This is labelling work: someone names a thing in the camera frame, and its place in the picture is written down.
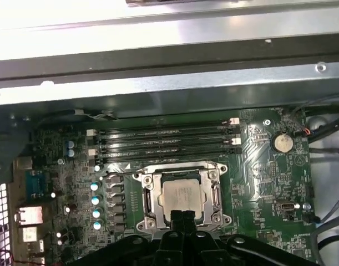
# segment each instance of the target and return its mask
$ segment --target white capacitor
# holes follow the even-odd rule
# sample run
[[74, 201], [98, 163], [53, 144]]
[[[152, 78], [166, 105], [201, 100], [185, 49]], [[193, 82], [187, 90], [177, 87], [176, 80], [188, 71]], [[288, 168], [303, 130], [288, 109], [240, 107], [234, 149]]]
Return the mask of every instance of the white capacitor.
[[94, 171], [95, 172], [99, 172], [102, 169], [102, 167], [100, 165], [95, 165], [94, 166]]
[[99, 218], [101, 214], [102, 214], [102, 212], [98, 208], [93, 211], [93, 217], [94, 218]]
[[92, 204], [93, 205], [98, 205], [99, 203], [100, 203], [100, 197], [99, 196], [92, 197]]
[[73, 149], [75, 146], [74, 142], [72, 140], [67, 141], [67, 148]]
[[101, 221], [94, 222], [93, 227], [95, 230], [100, 230], [102, 227], [102, 222]]
[[100, 187], [100, 183], [99, 182], [93, 182], [91, 185], [90, 185], [90, 189], [92, 191], [97, 191]]
[[68, 157], [74, 157], [74, 155], [75, 155], [74, 150], [70, 149], [70, 150], [67, 151], [67, 156]]

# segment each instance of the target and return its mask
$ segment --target black cable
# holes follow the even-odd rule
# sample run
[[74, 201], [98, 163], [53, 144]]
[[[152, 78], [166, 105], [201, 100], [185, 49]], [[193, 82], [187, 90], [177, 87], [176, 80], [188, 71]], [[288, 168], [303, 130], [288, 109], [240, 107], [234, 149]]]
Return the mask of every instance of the black cable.
[[318, 116], [318, 115], [330, 115], [339, 114], [339, 105], [325, 105], [319, 107], [310, 107], [305, 109], [306, 117]]
[[332, 207], [332, 209], [326, 214], [322, 219], [321, 223], [325, 223], [337, 210], [339, 209], [339, 200], [336, 204]]
[[307, 106], [310, 106], [312, 104], [318, 104], [322, 101], [331, 100], [331, 99], [335, 99], [335, 98], [339, 98], [339, 93], [335, 93], [335, 94], [327, 95], [327, 96], [324, 96], [324, 97], [321, 97], [321, 98], [318, 98], [318, 99], [315, 99], [315, 100], [307, 101], [307, 102], [295, 107], [291, 111], [290, 115], [294, 116], [299, 110], [301, 110], [301, 109], [303, 109]]
[[337, 241], [339, 241], [339, 236], [327, 237], [318, 243], [318, 249], [321, 250], [325, 246], [332, 244], [334, 242], [337, 242]]
[[310, 235], [311, 237], [311, 252], [317, 259], [320, 266], [326, 266], [325, 263], [322, 260], [322, 257], [320, 255], [320, 251], [318, 249], [318, 242], [317, 242], [317, 236], [325, 231], [328, 231], [330, 229], [333, 229], [335, 227], [339, 226], [339, 216], [322, 224], [321, 226], [317, 227], [315, 231], [313, 231]]
[[339, 154], [339, 148], [309, 148], [311, 154]]
[[330, 136], [331, 134], [337, 132], [338, 130], [339, 130], [339, 118], [313, 131], [312, 134], [308, 136], [308, 143], [313, 143], [317, 140]]

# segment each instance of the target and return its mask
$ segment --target chip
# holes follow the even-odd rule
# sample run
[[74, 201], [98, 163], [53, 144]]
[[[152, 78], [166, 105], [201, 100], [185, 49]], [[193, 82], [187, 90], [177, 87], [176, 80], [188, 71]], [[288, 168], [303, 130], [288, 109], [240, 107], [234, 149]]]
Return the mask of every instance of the chip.
[[305, 251], [303, 249], [295, 249], [292, 251], [292, 253], [296, 256], [299, 256], [301, 258], [305, 257]]
[[197, 179], [180, 179], [163, 183], [160, 205], [164, 217], [170, 221], [170, 212], [194, 211], [195, 219], [200, 219], [203, 211], [202, 193]]

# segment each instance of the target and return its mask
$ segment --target capacitor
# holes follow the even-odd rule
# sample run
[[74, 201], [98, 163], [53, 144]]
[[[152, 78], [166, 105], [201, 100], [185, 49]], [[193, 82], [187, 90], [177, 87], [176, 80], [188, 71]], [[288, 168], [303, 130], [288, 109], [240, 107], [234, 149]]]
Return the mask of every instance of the capacitor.
[[66, 142], [66, 146], [67, 146], [68, 149], [73, 149], [75, 144], [72, 140], [69, 140], [69, 141]]
[[70, 208], [69, 208], [68, 206], [64, 206], [64, 211], [65, 211], [66, 213], [70, 213]]
[[93, 217], [99, 218], [103, 214], [103, 212], [104, 212], [104, 210], [102, 208], [98, 207], [93, 211]]
[[57, 190], [57, 191], [54, 191], [50, 194], [51, 198], [57, 198], [57, 197], [62, 196], [62, 195], [63, 195], [62, 190]]
[[95, 230], [100, 230], [103, 224], [104, 224], [103, 220], [96, 220], [93, 224], [93, 228]]
[[94, 196], [94, 197], [92, 197], [92, 204], [98, 205], [102, 199], [103, 199], [102, 195]]
[[56, 233], [56, 237], [60, 238], [61, 236], [65, 235], [68, 233], [68, 229], [67, 228], [63, 228], [62, 230], [58, 231]]
[[99, 187], [101, 187], [101, 186], [102, 186], [102, 183], [96, 181], [96, 182], [93, 182], [93, 183], [90, 185], [90, 189], [91, 189], [92, 191], [97, 191], [97, 190], [99, 189]]
[[67, 151], [67, 156], [68, 156], [68, 157], [74, 157], [74, 155], [75, 155], [74, 150], [69, 149], [69, 150]]
[[94, 166], [94, 171], [95, 172], [99, 172], [101, 169], [103, 169], [104, 168], [104, 166], [103, 165], [95, 165]]

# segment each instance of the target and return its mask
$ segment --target metal frame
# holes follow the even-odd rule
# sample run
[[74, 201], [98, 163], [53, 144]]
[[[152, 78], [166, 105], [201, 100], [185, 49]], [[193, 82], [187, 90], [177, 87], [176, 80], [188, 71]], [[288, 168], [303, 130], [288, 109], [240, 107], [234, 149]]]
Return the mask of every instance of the metal frame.
[[[144, 8], [77, 3], [77, 10], [97, 14], [92, 17], [74, 14], [74, 4], [33, 3], [31, 10], [38, 15], [33, 19], [27, 2], [8, 12], [0, 4], [0, 60], [339, 32], [339, 1], [207, 1]], [[78, 18], [67, 20], [64, 14], [55, 21], [46, 16], [53, 8]], [[16, 11], [28, 18], [25, 24], [12, 22]]]
[[[158, 198], [162, 194], [162, 174], [188, 171], [198, 171], [201, 177], [200, 189], [206, 195], [206, 201], [203, 202], [204, 216], [203, 222], [199, 225], [200, 229], [212, 231], [232, 222], [231, 217], [222, 213], [221, 206], [220, 176], [227, 172], [226, 165], [211, 161], [170, 163], [147, 166], [139, 170], [139, 173], [133, 174], [133, 179], [141, 182], [143, 188], [145, 218], [136, 226], [139, 231], [152, 234], [157, 229], [169, 228], [164, 222], [163, 208], [158, 202]], [[146, 193], [149, 193], [150, 202], [148, 202]]]

